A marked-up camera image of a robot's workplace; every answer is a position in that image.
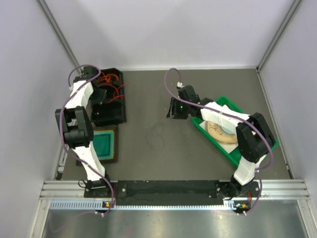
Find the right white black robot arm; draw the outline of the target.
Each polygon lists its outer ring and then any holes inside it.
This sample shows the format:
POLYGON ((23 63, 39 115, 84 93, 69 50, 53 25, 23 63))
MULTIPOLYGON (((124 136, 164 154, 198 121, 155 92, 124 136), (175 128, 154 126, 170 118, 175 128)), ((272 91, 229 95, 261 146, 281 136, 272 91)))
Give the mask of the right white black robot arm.
POLYGON ((222 189, 223 196, 243 196, 276 144, 264 116, 237 112, 227 104, 201 99, 191 85, 180 81, 176 88, 178 95, 171 97, 167 118, 196 119, 197 128, 237 165, 229 187, 222 189))

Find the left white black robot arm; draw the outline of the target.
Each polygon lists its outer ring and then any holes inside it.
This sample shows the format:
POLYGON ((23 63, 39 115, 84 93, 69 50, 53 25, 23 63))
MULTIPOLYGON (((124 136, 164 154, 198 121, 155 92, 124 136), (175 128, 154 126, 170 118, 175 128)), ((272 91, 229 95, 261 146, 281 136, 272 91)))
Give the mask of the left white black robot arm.
POLYGON ((92 68, 95 72, 82 73, 69 83, 70 96, 61 109, 55 111, 57 126, 65 152, 79 161, 86 171, 86 189, 95 190, 105 197, 111 194, 113 188, 104 166, 97 157, 93 145, 94 129, 86 111, 94 92, 92 81, 100 76, 101 70, 94 65, 84 64, 73 69, 69 75, 79 68, 92 68))

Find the aluminium front frame rail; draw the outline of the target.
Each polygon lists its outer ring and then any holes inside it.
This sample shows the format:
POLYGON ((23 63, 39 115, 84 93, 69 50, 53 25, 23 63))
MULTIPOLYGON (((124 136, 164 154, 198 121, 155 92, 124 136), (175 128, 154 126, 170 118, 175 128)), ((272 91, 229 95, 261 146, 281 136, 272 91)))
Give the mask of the aluminium front frame rail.
MULTIPOLYGON (((269 200, 307 200, 310 195, 302 179, 263 179, 261 199, 269 200)), ((84 189, 72 180, 45 181, 40 199, 82 199, 84 189)))

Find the white square board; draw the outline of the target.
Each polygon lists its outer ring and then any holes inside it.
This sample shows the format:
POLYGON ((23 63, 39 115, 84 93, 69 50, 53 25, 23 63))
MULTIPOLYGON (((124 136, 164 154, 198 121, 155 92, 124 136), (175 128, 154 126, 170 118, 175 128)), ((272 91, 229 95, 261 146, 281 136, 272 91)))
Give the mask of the white square board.
POLYGON ((235 144, 229 144, 229 143, 223 143, 220 141, 215 140, 207 131, 206 131, 206 122, 202 121, 199 126, 202 128, 203 132, 207 135, 207 139, 210 139, 211 142, 215 142, 216 145, 219 145, 222 149, 225 150, 227 153, 231 153, 234 149, 237 148, 238 143, 235 144))

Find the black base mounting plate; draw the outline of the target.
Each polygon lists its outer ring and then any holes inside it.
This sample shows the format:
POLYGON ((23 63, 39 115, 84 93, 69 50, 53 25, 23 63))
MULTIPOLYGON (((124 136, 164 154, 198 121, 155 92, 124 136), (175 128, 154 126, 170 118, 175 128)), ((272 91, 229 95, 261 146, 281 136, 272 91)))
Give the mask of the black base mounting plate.
POLYGON ((136 197, 137 195, 206 194, 213 197, 232 198, 257 196, 259 183, 251 181, 239 185, 232 181, 220 180, 119 180, 107 184, 104 180, 86 182, 85 197, 109 197, 116 199, 136 197))

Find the teal sponge on black tray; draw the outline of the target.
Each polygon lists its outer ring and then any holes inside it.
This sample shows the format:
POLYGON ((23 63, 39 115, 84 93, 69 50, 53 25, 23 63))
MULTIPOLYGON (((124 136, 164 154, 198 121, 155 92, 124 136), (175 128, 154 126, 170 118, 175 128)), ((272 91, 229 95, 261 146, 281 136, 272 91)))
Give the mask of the teal sponge on black tray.
POLYGON ((118 132, 117 125, 95 127, 88 133, 94 133, 92 140, 98 160, 102 164, 115 163, 118 160, 118 132))

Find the beige painted ceramic plate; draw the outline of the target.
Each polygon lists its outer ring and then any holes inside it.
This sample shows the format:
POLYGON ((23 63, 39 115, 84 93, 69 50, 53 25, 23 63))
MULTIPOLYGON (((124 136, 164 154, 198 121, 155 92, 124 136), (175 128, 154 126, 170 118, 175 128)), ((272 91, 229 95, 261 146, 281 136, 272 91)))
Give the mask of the beige painted ceramic plate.
POLYGON ((216 141, 226 144, 235 144, 238 142, 237 136, 235 134, 229 134, 225 132, 220 125, 206 121, 205 124, 206 132, 216 141))

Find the black compartment organizer bin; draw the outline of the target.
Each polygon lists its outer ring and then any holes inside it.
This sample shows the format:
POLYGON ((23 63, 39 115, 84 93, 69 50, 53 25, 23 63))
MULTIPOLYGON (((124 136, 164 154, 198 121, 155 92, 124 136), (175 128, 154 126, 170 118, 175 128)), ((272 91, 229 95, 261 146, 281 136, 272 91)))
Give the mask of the black compartment organizer bin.
POLYGON ((91 105, 91 122, 99 127, 127 122, 123 73, 117 68, 102 69, 97 82, 99 88, 106 89, 106 99, 91 105))

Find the green plastic tray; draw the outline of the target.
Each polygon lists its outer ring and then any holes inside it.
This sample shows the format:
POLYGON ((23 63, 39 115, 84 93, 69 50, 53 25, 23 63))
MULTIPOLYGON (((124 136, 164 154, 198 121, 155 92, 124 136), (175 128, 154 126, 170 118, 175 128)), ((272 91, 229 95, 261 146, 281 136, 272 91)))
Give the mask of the green plastic tray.
MULTIPOLYGON (((215 103, 220 105, 221 107, 227 106, 232 111, 236 113, 243 114, 244 112, 235 105, 230 99, 225 96, 221 96, 215 100, 215 103)), ((241 160, 241 153, 238 148, 238 143, 230 144, 230 143, 222 143, 215 140, 206 130, 206 122, 200 118, 193 117, 192 123, 194 127, 212 144, 215 146, 217 150, 219 150, 224 157, 231 162, 235 167, 238 167, 239 162, 241 160)))

